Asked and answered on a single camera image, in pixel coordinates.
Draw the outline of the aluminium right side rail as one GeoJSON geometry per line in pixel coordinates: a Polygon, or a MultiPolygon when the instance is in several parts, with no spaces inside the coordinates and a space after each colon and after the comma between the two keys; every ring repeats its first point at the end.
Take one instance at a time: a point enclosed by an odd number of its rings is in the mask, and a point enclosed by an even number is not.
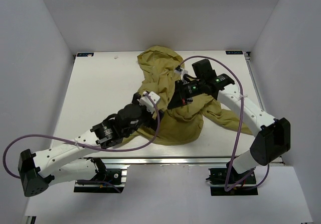
{"type": "Polygon", "coordinates": [[[250,147],[250,154],[254,160],[266,166],[287,152],[290,148],[290,123],[287,119],[276,117],[266,112],[257,81],[255,79],[252,67],[250,52],[244,53],[247,67],[258,99],[258,112],[255,113],[256,129],[253,144],[250,147]]]}

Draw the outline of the blue table label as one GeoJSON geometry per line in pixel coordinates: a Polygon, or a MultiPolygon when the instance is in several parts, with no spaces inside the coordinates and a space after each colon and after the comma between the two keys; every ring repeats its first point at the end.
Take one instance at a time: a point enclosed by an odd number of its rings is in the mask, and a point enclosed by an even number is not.
{"type": "Polygon", "coordinates": [[[240,50],[226,50],[227,55],[243,55],[243,51],[240,50]]]}
{"type": "Polygon", "coordinates": [[[92,57],[94,56],[93,52],[84,52],[84,53],[77,53],[76,57],[92,57]]]}

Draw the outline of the left blue table label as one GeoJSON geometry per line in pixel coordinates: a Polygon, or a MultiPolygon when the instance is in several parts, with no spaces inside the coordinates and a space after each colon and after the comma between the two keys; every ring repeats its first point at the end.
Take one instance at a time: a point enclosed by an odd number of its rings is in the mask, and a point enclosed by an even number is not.
{"type": "Polygon", "coordinates": [[[76,57],[92,57],[94,56],[93,52],[84,52],[84,53],[77,53],[76,57]]]}

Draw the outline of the aluminium front table rail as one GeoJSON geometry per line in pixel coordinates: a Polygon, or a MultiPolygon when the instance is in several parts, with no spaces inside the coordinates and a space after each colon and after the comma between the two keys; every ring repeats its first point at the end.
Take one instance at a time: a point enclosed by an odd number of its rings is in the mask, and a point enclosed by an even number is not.
{"type": "Polygon", "coordinates": [[[105,164],[223,164],[230,161],[230,158],[103,158],[105,164]]]}

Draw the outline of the right blue table label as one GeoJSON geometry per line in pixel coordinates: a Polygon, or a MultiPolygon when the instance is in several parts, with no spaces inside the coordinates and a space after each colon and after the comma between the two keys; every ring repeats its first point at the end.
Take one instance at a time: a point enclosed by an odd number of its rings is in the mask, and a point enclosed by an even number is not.
{"type": "Polygon", "coordinates": [[[243,51],[240,50],[226,50],[227,55],[243,55],[243,51]]]}

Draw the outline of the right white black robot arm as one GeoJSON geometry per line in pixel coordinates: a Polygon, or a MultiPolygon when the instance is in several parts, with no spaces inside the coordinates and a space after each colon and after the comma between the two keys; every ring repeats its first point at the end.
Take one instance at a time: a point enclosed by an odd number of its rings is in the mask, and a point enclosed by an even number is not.
{"type": "Polygon", "coordinates": [[[261,165],[266,166],[290,150],[290,122],[286,118],[277,119],[268,114],[244,95],[241,87],[223,73],[217,75],[208,59],[192,64],[195,76],[191,77],[181,66],[174,70],[181,76],[175,82],[174,95],[168,109],[186,106],[193,97],[207,94],[227,106],[244,123],[254,142],[249,150],[233,160],[227,169],[227,179],[232,183],[240,182],[245,172],[261,165]]]}

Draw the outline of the olive green hooded jacket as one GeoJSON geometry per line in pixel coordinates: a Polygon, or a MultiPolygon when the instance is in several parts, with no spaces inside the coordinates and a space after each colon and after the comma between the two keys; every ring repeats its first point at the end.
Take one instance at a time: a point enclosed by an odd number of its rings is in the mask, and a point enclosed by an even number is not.
{"type": "Polygon", "coordinates": [[[159,110],[164,112],[160,122],[159,132],[147,127],[140,127],[130,137],[123,139],[123,143],[130,142],[137,136],[147,139],[156,137],[155,144],[183,145],[195,141],[203,128],[203,118],[232,131],[237,131],[239,115],[231,110],[221,107],[221,104],[213,97],[202,94],[193,98],[193,102],[187,106],[167,109],[175,88],[175,81],[180,76],[174,73],[174,69],[183,61],[183,58],[175,51],[153,46],[142,52],[137,57],[138,64],[143,71],[144,81],[138,92],[153,91],[160,96],[159,110]]]}

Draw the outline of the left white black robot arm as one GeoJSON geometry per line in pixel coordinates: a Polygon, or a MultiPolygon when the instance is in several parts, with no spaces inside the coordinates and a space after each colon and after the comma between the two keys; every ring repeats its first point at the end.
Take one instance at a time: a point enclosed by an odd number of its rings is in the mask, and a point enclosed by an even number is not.
{"type": "Polygon", "coordinates": [[[135,93],[132,102],[118,113],[109,115],[73,140],[43,151],[24,150],[20,154],[18,172],[26,197],[36,196],[49,186],[77,181],[81,185],[102,185],[117,188],[121,184],[120,172],[107,170],[100,158],[92,153],[112,152],[140,127],[159,131],[163,113],[157,109],[161,98],[155,92],[135,93]]]}

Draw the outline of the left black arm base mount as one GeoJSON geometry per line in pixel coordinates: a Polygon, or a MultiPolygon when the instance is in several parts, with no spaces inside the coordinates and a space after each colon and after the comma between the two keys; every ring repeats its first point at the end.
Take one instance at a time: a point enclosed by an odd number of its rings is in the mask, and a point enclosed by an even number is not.
{"type": "Polygon", "coordinates": [[[117,193],[121,194],[126,182],[124,167],[107,167],[100,158],[91,158],[96,174],[89,180],[76,180],[75,193],[117,193]]]}

